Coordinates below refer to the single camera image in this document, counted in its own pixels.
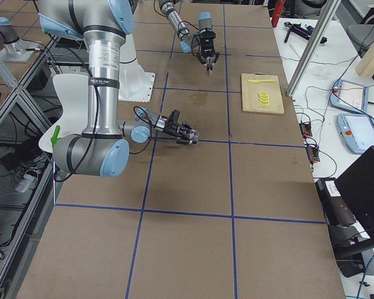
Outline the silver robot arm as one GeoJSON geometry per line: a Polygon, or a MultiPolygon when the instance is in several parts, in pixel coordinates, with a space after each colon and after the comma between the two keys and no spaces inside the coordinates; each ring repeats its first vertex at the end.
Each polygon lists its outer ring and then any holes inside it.
{"type": "Polygon", "coordinates": [[[181,50],[192,54],[206,68],[206,75],[213,74],[219,52],[215,50],[214,40],[216,33],[213,31],[210,12],[201,12],[198,17],[198,27],[182,20],[175,8],[177,1],[158,1],[158,7],[163,16],[172,25],[179,41],[181,50]]]}
{"type": "Polygon", "coordinates": [[[164,117],[138,107],[135,120],[119,124],[120,52],[134,29],[128,1],[41,1],[39,19],[44,31],[81,40],[89,53],[83,77],[87,94],[77,95],[84,114],[70,116],[84,127],[57,124],[51,138],[53,159],[61,170],[69,176],[119,176],[130,155],[127,138],[145,142],[153,128],[174,136],[179,144],[197,143],[199,133],[178,123],[178,110],[164,117]]]}

